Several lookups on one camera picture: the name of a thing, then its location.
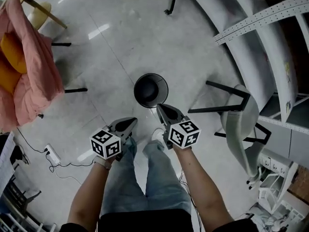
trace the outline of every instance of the pink blanket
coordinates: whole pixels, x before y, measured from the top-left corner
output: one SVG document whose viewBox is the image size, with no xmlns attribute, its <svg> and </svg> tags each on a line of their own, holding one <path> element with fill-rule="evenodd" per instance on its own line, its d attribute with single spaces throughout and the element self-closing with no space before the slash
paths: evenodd
<svg viewBox="0 0 309 232">
<path fill-rule="evenodd" d="M 0 10 L 0 40 L 6 32 L 20 39 L 28 72 L 19 79 L 13 97 L 0 88 L 0 128 L 11 131 L 33 121 L 64 89 L 51 39 L 32 27 L 19 0 L 7 0 Z"/>
</svg>

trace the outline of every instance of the white chair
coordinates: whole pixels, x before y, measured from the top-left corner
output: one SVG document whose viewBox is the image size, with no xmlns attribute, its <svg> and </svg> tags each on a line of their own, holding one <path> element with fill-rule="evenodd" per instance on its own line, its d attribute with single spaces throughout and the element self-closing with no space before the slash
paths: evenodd
<svg viewBox="0 0 309 232">
<path fill-rule="evenodd" d="M 210 81 L 207 81 L 206 84 L 231 94 L 225 106 L 190 109 L 188 113 L 218 112 L 226 134 L 216 132 L 214 135 L 226 137 L 230 151 L 248 176 L 258 178 L 258 156 L 267 144 L 271 132 L 257 123 L 259 110 L 255 99 L 243 85 L 232 88 Z M 233 105 L 235 100 L 239 100 L 239 97 L 242 98 L 241 103 Z M 248 137 L 254 127 L 264 132 L 266 137 L 264 139 Z M 252 142 L 253 145 L 245 149 L 242 141 Z"/>
</svg>

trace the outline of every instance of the jeans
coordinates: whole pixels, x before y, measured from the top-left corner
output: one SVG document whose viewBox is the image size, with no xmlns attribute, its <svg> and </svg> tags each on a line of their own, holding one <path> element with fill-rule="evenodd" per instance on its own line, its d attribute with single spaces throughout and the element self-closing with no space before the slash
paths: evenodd
<svg viewBox="0 0 309 232">
<path fill-rule="evenodd" d="M 100 216 L 107 213 L 145 210 L 183 209 L 191 213 L 191 199 L 181 186 L 170 159 L 159 141 L 151 141 L 143 150 L 148 158 L 145 194 L 134 172 L 137 145 L 133 138 L 122 147 L 124 156 L 114 161 L 106 181 Z"/>
</svg>

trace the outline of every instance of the white sneaker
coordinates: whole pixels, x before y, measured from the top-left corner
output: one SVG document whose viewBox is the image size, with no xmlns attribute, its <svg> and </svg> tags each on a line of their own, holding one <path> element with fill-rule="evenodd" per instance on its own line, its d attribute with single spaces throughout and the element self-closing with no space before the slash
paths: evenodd
<svg viewBox="0 0 309 232">
<path fill-rule="evenodd" d="M 163 140 L 164 130 L 162 128 L 155 129 L 153 135 L 151 136 L 151 140 L 158 140 L 165 147 L 165 142 Z"/>
</svg>

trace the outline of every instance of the black shirt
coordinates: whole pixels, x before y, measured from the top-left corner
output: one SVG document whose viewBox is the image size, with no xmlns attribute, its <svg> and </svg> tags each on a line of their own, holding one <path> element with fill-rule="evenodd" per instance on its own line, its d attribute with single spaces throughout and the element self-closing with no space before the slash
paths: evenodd
<svg viewBox="0 0 309 232">
<path fill-rule="evenodd" d="M 74 223 L 62 225 L 60 232 L 87 232 L 85 228 Z M 110 231 L 156 231 L 192 232 L 191 215 L 184 210 L 157 210 L 123 213 L 109 213 L 101 216 L 98 232 Z M 242 219 L 225 224 L 213 232 L 258 232 L 256 225 L 250 219 Z"/>
</svg>

